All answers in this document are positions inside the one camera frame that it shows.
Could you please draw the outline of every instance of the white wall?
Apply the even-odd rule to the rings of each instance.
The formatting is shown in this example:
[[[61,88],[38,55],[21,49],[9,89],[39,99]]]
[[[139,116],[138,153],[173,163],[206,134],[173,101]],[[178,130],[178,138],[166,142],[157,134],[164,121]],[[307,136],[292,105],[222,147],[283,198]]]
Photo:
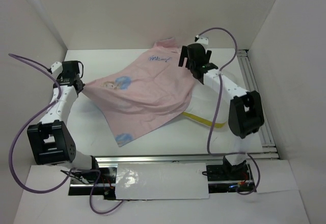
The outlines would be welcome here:
[[[276,0],[249,58],[311,224],[326,223],[326,0]]]
[[[223,26],[249,48],[274,0],[42,0],[68,49],[149,48],[157,40],[193,41]],[[211,47],[232,47],[210,34]]]
[[[64,59],[63,49],[25,0],[0,0],[0,222],[12,223],[22,194],[8,168],[16,131],[49,102],[51,82],[8,56],[9,52],[50,65]],[[34,163],[26,132],[18,141],[14,164],[23,182]]]

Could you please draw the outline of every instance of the red wire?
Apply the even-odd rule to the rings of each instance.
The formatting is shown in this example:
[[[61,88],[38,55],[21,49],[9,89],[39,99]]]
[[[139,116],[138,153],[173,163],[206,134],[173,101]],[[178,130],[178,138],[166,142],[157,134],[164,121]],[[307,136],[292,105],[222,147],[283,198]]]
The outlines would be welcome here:
[[[245,180],[243,180],[242,182],[246,182],[246,180],[248,180],[248,176],[246,175],[246,173],[242,172],[242,174],[244,175],[245,177]]]
[[[101,176],[101,179],[102,179],[102,182],[103,182],[103,188],[104,188],[104,190],[105,190],[105,182],[104,182],[104,179],[103,179],[102,176]]]
[[[107,178],[107,181],[110,184],[110,188],[112,188],[112,185],[111,185],[111,182],[110,182],[110,179],[109,178]]]

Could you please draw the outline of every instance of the pink t-shirt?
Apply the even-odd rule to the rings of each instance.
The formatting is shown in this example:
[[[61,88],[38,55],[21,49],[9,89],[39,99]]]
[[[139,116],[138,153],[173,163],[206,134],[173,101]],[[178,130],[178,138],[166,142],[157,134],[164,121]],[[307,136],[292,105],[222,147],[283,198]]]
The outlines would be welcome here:
[[[179,57],[174,39],[159,41],[122,71],[86,84],[83,93],[101,109],[119,147],[188,107],[195,79],[178,67]]]

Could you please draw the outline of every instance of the yellow fabric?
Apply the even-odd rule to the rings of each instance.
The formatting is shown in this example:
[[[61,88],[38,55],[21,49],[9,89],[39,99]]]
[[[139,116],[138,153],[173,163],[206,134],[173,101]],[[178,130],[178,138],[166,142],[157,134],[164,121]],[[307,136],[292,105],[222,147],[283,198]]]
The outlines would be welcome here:
[[[193,114],[189,114],[189,113],[187,113],[187,112],[183,112],[182,114],[183,114],[184,116],[186,116],[186,117],[188,117],[188,118],[190,118],[190,119],[192,119],[192,120],[194,120],[194,121],[197,121],[197,122],[199,122],[199,123],[202,123],[202,124],[204,124],[204,125],[206,125],[206,126],[212,126],[212,122],[209,121],[209,120],[206,120],[206,119],[204,119],[204,118],[201,118],[201,117],[195,116],[195,115],[193,115]],[[225,125],[225,123],[226,123],[226,122],[224,122],[224,123],[215,123],[214,127],[215,127],[215,128],[222,128],[222,127]]]

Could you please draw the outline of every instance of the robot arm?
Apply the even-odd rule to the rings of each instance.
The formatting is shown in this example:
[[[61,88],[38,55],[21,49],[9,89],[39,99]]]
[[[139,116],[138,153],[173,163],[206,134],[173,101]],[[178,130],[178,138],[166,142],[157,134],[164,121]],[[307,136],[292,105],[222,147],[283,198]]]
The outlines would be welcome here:
[[[208,39],[196,37],[195,41],[194,44],[182,47],[179,66],[182,67],[184,59],[187,58],[185,66],[191,71],[193,77],[219,93],[220,70],[215,64],[209,62],[211,51],[206,51]],[[222,98],[230,105],[228,124],[236,136],[235,140],[230,142],[230,152],[248,152],[252,136],[264,124],[260,95],[257,91],[249,92],[239,87],[222,73],[221,78]],[[235,169],[246,160],[243,154],[228,155],[225,158]]]
[[[79,77],[79,63],[56,62],[51,66],[52,76],[57,79],[62,93],[39,123],[28,127],[27,134],[37,164],[64,164],[79,169],[91,169],[96,165],[95,158],[76,149],[66,127],[71,107],[84,87]],[[54,85],[51,103],[58,99],[58,95],[59,88]]]

